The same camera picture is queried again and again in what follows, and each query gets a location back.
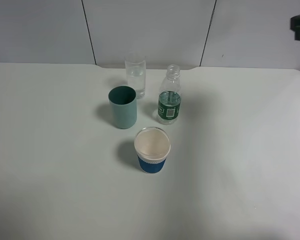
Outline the clear bottle green label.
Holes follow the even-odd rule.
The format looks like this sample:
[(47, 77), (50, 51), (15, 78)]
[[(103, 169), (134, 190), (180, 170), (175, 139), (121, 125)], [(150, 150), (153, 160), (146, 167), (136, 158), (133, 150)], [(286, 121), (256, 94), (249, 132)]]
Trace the clear bottle green label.
[(181, 94), (180, 67), (167, 67), (165, 78), (159, 89), (157, 119), (163, 125), (173, 124), (179, 115)]

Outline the white cup blue sleeve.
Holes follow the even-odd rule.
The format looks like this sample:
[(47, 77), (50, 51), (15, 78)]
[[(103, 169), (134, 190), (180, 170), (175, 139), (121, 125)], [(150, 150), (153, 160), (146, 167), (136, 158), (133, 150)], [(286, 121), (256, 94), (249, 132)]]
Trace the white cup blue sleeve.
[(141, 169), (148, 174), (158, 173), (171, 150), (168, 134), (159, 127), (145, 127), (135, 136), (134, 148)]

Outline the teal green plastic cup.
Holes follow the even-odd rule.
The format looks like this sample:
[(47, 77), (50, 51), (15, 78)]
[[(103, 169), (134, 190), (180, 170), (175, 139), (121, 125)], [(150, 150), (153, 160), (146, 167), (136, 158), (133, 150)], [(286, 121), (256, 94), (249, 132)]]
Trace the teal green plastic cup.
[(117, 86), (108, 93), (114, 124), (119, 129), (129, 129), (137, 121), (137, 94), (126, 85)]

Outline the clear tall glass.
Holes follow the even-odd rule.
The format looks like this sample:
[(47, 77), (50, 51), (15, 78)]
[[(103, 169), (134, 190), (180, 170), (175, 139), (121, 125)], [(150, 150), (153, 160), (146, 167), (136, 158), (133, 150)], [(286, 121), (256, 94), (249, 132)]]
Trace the clear tall glass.
[(127, 84), (136, 92), (136, 98), (141, 99), (146, 92), (146, 59), (135, 51), (130, 51), (124, 59)]

